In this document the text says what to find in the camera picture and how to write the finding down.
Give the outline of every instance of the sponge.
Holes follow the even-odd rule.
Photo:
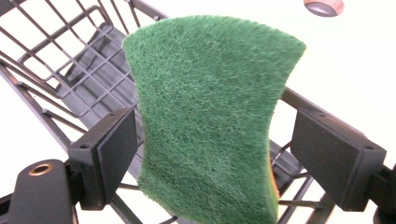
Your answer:
[[[189,16],[122,46],[146,135],[142,191],[198,223],[276,223],[268,131],[304,43],[253,21]]]

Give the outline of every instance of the dish rack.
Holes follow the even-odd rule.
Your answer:
[[[25,9],[27,4],[43,6],[37,13]],[[14,34],[18,28],[17,25],[2,23],[3,18],[11,14],[21,18],[24,24],[23,29],[29,26],[37,35],[31,34],[26,38],[26,35]],[[43,14],[45,14],[45,20],[53,20],[50,22],[52,26],[42,24],[43,18],[40,15]],[[144,132],[138,110],[137,94],[134,89],[133,74],[125,62],[121,43],[123,38],[134,30],[166,18],[167,16],[161,11],[139,0],[0,1],[0,37],[3,38],[0,40],[5,43],[0,45],[0,75],[10,85],[10,88],[29,105],[32,112],[48,128],[48,131],[64,150],[70,148],[108,114],[123,108],[132,108],[136,127],[137,152],[127,170],[137,179],[144,151]],[[281,195],[279,204],[281,208],[283,207],[280,210],[278,223],[287,223],[299,206],[312,209],[306,223],[325,223],[336,204],[344,206],[343,209],[361,210],[361,207],[353,207],[346,202],[345,195],[339,196],[334,193],[334,190],[339,190],[336,188],[348,188],[344,191],[350,191],[356,188],[358,182],[354,180],[355,182],[352,181],[351,185],[346,184],[346,187],[338,187],[334,183],[326,182],[322,178],[326,174],[312,168],[315,167],[315,164],[311,164],[312,162],[309,161],[317,158],[320,162],[323,155],[310,158],[304,154],[323,144],[319,141],[318,145],[312,145],[309,142],[309,137],[314,137],[313,135],[316,133],[305,130],[321,127],[323,130],[329,131],[327,127],[333,125],[333,122],[327,123],[328,120],[313,119],[316,118],[315,116],[335,120],[335,123],[339,122],[337,127],[345,128],[347,125],[288,88],[286,88],[281,101],[293,108],[293,115],[297,115],[297,120],[293,138],[286,145],[279,146],[273,141],[270,142],[271,165]],[[337,131],[337,127],[330,130],[329,134],[348,136],[349,131],[342,133],[345,129],[340,128],[341,131]],[[295,153],[291,149],[295,155],[290,153],[290,147],[297,148]],[[380,178],[387,175],[388,177],[384,181],[390,179],[389,176],[395,176],[394,170],[382,165],[383,157],[385,157],[384,149],[368,142],[363,147],[354,148],[354,150],[356,155],[347,158],[352,160],[351,164],[356,164],[353,163],[356,157],[364,158],[369,155],[367,151],[370,151],[370,153],[374,153],[370,154],[371,157],[373,155],[377,157],[376,161],[368,163],[374,166],[371,167],[372,174],[370,176],[378,175]],[[359,171],[356,167],[350,169],[355,172]],[[369,180],[366,177],[359,183],[369,185],[367,188],[371,188],[374,181],[371,180],[372,178]],[[351,177],[346,175],[344,178],[349,180]],[[288,194],[290,185],[296,183],[297,179],[301,183],[298,190],[293,197],[285,198],[290,197],[285,195]],[[316,202],[304,201],[303,197],[315,179],[322,187],[329,189],[325,189],[325,193],[318,196]],[[121,184],[120,187],[128,188],[124,184]],[[366,199],[373,199],[373,197],[375,196],[369,195],[362,200],[365,202]],[[9,202],[10,198],[11,196],[5,197],[1,202]],[[125,223],[140,222],[118,195],[112,199],[111,205]],[[7,210],[3,210],[0,216],[6,217]],[[381,211],[378,210],[377,216],[376,220],[380,220]],[[191,223],[182,217],[172,215],[163,223],[172,222]]]

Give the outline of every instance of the metal grommet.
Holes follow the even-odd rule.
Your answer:
[[[50,163],[39,164],[35,168],[29,171],[29,175],[37,176],[37,175],[44,175],[52,170],[53,165]]]

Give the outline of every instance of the wire grid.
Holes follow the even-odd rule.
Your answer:
[[[138,135],[138,153],[129,172],[134,177],[138,177],[139,170],[136,169],[136,166],[138,167],[142,160],[144,136],[141,118],[137,110],[134,81],[121,49],[122,39],[133,29],[130,27],[131,23],[126,22],[123,18],[119,6],[122,4],[123,8],[129,8],[129,16],[134,20],[135,29],[141,27],[141,20],[138,17],[139,13],[140,17],[143,16],[141,12],[151,17],[150,22],[165,19],[166,16],[140,1],[112,0],[108,3],[98,0],[97,2],[91,1],[91,5],[87,6],[86,2],[84,5],[83,2],[77,0],[74,4],[79,8],[78,14],[68,20],[64,11],[61,12],[61,7],[55,6],[55,1],[53,1],[54,3],[50,0],[45,2],[49,13],[54,15],[56,20],[62,22],[61,28],[54,32],[41,26],[31,16],[31,12],[26,11],[19,2],[9,0],[9,3],[15,7],[13,11],[19,12],[45,38],[30,47],[0,26],[0,33],[16,48],[23,51],[22,56],[15,58],[0,49],[0,75],[8,80],[16,92],[22,93],[22,97],[29,102],[33,112],[49,127],[49,131],[63,148],[69,147],[73,141],[69,137],[70,132],[67,132],[65,127],[71,128],[73,132],[77,132],[78,136],[81,136],[108,113],[120,108],[132,107],[136,114],[136,129],[141,134]],[[78,29],[78,25],[84,21],[85,25],[93,28],[93,33],[88,39],[84,38],[79,32],[81,30]],[[65,48],[59,43],[65,34],[70,34],[81,44],[82,48],[78,53],[71,53],[72,49]],[[46,59],[39,55],[41,51],[49,47],[54,47],[66,58],[57,67],[50,66],[50,63],[47,63]],[[35,71],[37,64],[45,68],[45,73]],[[297,95],[289,89],[285,93],[291,93],[292,97]],[[299,108],[307,105],[292,106]],[[295,179],[304,179],[304,183],[299,187],[292,200],[281,198],[279,201],[279,204],[286,205],[287,208],[280,216],[278,223],[287,223],[298,206],[313,208],[313,213],[307,222],[323,223],[332,211],[334,204],[327,195],[324,195],[319,202],[302,200],[314,179],[309,173],[302,172],[304,168],[289,154],[287,151],[289,147],[290,142],[283,147],[279,147],[274,142],[271,143],[271,164],[280,194],[284,195]],[[138,186],[121,184],[120,188],[138,189]],[[118,195],[111,206],[126,223],[140,222]],[[175,221],[190,223],[188,220],[175,216],[171,216],[163,223]]]

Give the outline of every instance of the green scouring pad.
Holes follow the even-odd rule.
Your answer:
[[[305,45],[253,21],[167,19],[123,41],[146,141],[139,187],[198,223],[276,223],[268,132]]]

